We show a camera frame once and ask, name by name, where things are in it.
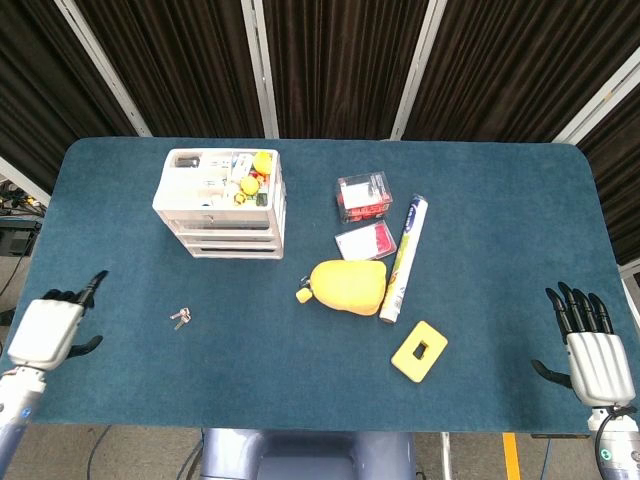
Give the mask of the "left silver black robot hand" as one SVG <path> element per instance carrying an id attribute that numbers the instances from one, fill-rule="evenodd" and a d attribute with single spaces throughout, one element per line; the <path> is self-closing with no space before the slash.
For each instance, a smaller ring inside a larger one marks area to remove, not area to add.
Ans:
<path id="1" fill-rule="evenodd" d="M 16 368 L 50 372 L 65 360 L 94 351 L 103 341 L 96 335 L 82 344 L 74 338 L 108 270 L 96 274 L 80 291 L 51 289 L 27 307 L 9 345 L 8 358 Z"/>

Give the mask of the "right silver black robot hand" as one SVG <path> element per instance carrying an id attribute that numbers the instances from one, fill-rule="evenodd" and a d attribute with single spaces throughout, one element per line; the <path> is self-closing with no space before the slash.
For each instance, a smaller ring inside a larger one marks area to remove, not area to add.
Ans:
<path id="1" fill-rule="evenodd" d="M 531 361 L 543 379 L 574 392 L 586 406 L 626 407 L 636 397 L 631 369 L 621 338 L 615 333 L 605 303 L 564 282 L 547 287 L 556 323 L 565 347 L 569 371 L 547 368 Z"/>

